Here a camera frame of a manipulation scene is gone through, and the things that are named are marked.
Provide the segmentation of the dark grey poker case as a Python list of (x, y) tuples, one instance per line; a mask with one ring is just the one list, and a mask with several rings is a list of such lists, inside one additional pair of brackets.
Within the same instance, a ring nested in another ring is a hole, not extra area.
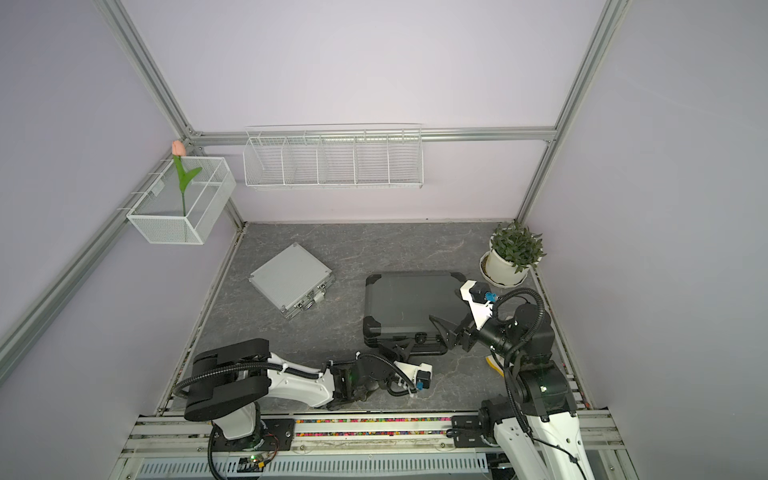
[(472, 318), (469, 306), (456, 293), (466, 281), (462, 273), (450, 271), (369, 275), (362, 319), (365, 344), (411, 347), (414, 356), (445, 354), (447, 348), (430, 318), (455, 325)]

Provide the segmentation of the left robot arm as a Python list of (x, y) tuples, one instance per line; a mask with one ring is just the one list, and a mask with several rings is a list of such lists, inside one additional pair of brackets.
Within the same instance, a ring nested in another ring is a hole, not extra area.
[(288, 361), (255, 338), (198, 354), (191, 375), (172, 395), (185, 401), (184, 418), (209, 422), (226, 440), (259, 439), (265, 430), (259, 401), (277, 398), (315, 409), (335, 410), (384, 390), (393, 397), (414, 396), (430, 387), (433, 367), (408, 361), (397, 347), (389, 356), (357, 352), (351, 360), (329, 360), (321, 368)]

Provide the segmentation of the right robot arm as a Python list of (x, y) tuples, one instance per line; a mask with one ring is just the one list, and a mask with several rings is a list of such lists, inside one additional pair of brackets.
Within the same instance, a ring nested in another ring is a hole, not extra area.
[(541, 295), (526, 287), (497, 295), (477, 281), (465, 282), (458, 295), (469, 318), (430, 320), (447, 348), (481, 344), (500, 361), (506, 395), (482, 403), (482, 437), (503, 451), (520, 479), (593, 478), (574, 394), (552, 358), (555, 333)]

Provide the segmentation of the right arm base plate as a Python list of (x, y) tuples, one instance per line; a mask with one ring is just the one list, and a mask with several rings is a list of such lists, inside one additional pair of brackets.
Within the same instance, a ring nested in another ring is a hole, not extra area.
[(457, 448), (497, 447), (492, 434), (483, 428), (477, 414), (454, 415), (446, 436)]

